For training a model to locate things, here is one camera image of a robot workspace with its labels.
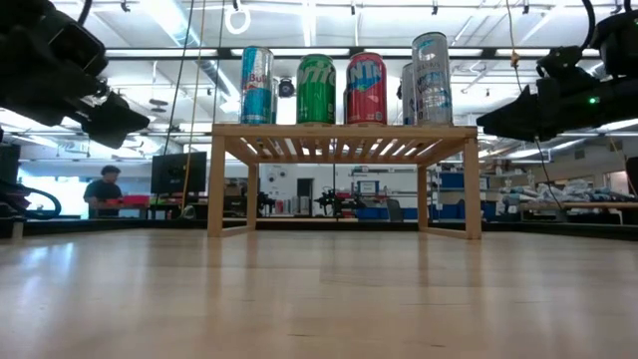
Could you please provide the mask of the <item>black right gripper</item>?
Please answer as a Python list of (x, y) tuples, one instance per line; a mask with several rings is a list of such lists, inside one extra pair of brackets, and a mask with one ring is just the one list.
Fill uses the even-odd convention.
[[(597, 80), (568, 83), (540, 79), (538, 138), (550, 140), (567, 131), (598, 127), (599, 85)], [(513, 102), (479, 116), (477, 125), (487, 135), (533, 142), (537, 135), (536, 115), (537, 95), (526, 86)]]

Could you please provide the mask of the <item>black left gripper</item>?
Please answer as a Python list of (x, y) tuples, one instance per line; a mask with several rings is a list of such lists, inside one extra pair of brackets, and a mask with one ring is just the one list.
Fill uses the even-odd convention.
[[(26, 78), (22, 86), (22, 114), (43, 125), (59, 125), (63, 118), (83, 111), (86, 97), (101, 97), (107, 85), (81, 71), (39, 73)], [(128, 102), (110, 93), (100, 105), (91, 107), (82, 122), (89, 138), (111, 149), (119, 149), (126, 137), (145, 129), (148, 117), (133, 111)]]

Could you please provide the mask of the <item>white Celsius drink can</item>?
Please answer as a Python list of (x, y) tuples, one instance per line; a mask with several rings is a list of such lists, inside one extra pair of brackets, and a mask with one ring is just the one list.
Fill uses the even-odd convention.
[(427, 32), (412, 42), (416, 122), (420, 126), (453, 124), (453, 100), (448, 39)]
[(415, 123), (413, 64), (409, 63), (402, 69), (401, 77), (403, 124), (411, 126)]

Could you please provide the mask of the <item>blue silver Red Bull can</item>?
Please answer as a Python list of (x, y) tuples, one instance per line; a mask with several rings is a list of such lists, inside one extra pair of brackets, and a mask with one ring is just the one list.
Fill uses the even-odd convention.
[(274, 55), (267, 48), (250, 46), (243, 49), (239, 117), (242, 124), (271, 123), (273, 60)]

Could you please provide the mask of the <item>red Fanta soda can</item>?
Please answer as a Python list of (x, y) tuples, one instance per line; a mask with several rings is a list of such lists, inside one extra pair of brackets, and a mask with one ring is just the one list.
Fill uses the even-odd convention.
[(346, 124), (386, 125), (387, 69), (382, 56), (373, 52), (352, 56), (346, 80)]

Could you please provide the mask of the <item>green Sprite soda can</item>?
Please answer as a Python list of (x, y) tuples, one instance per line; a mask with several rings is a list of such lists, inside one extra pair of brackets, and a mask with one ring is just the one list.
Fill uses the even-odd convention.
[(335, 124), (336, 69), (324, 54), (301, 59), (297, 69), (296, 123)]

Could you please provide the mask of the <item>wooden slatted shelf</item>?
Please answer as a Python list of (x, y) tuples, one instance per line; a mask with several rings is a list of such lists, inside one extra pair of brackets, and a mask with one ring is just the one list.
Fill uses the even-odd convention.
[[(207, 235), (225, 237), (256, 229), (258, 170), (262, 164), (415, 165), (418, 175), (418, 230), (442, 236), (480, 240), (478, 130), (455, 126), (379, 125), (232, 125), (212, 127), (208, 180)], [(225, 156), (248, 167), (245, 226), (223, 227)], [(465, 229), (429, 226), (428, 167), (463, 156)]]

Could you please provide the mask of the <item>person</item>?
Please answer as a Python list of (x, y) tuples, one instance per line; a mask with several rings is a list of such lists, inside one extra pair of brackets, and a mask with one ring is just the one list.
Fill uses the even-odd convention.
[(110, 199), (121, 199), (122, 192), (117, 185), (121, 170), (115, 166), (105, 166), (101, 170), (101, 178), (92, 181), (84, 192), (84, 202), (89, 205), (89, 219), (99, 217), (117, 217), (117, 209), (98, 209), (100, 203)]

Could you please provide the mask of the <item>black computer monitor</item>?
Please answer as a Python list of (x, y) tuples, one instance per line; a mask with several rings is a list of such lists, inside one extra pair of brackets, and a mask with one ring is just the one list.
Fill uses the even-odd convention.
[(151, 193), (205, 191), (206, 165), (203, 152), (153, 157)]

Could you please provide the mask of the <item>ceiling light bar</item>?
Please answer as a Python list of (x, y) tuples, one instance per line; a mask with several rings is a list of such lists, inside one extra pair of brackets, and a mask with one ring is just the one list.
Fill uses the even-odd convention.
[[(296, 59), (306, 55), (319, 53), (334, 59), (348, 59), (363, 52), (374, 52), (387, 59), (409, 59), (412, 56), (410, 47), (271, 47), (275, 57), (282, 59)], [(151, 61), (208, 59), (230, 60), (238, 59), (243, 53), (242, 48), (236, 47), (203, 47), (203, 48), (108, 48), (106, 56), (113, 61)], [(452, 47), (449, 56), (453, 60), (482, 59), (505, 60), (511, 54), (510, 48), (503, 47)]]

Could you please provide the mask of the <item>blue storage bin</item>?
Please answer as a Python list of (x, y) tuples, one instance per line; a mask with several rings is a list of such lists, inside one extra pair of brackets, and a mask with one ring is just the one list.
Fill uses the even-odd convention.
[[(496, 202), (482, 201), (480, 203), (481, 217), (484, 220), (492, 220), (496, 216)], [(432, 220), (465, 219), (466, 204), (463, 199), (452, 204), (431, 204), (429, 218)]]
[(362, 207), (356, 210), (359, 220), (388, 220), (389, 213), (386, 207)]
[[(464, 188), (465, 177), (463, 173), (441, 172), (438, 174), (439, 186), (442, 188)], [(490, 181), (488, 177), (479, 178), (479, 188), (489, 189)]]

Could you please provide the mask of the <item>cluttered workbench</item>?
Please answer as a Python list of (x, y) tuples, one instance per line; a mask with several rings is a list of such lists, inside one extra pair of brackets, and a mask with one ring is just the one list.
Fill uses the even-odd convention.
[(510, 220), (638, 225), (638, 196), (585, 179), (506, 186), (496, 213)]

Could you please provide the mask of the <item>black aluminium table frame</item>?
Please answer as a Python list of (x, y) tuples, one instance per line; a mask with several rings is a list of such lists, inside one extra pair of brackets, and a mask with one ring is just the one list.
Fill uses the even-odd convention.
[[(95, 232), (124, 229), (205, 229), (204, 220), (152, 220), (152, 219), (104, 219), (104, 220), (47, 220), (28, 221), (23, 226), (25, 236)], [(301, 231), (416, 231), (415, 222), (306, 220), (300, 218), (262, 219), (256, 224), (258, 230)], [(482, 231), (528, 232), (550, 235), (592, 237), (638, 241), (638, 225), (587, 224), (556, 222), (485, 222)]]

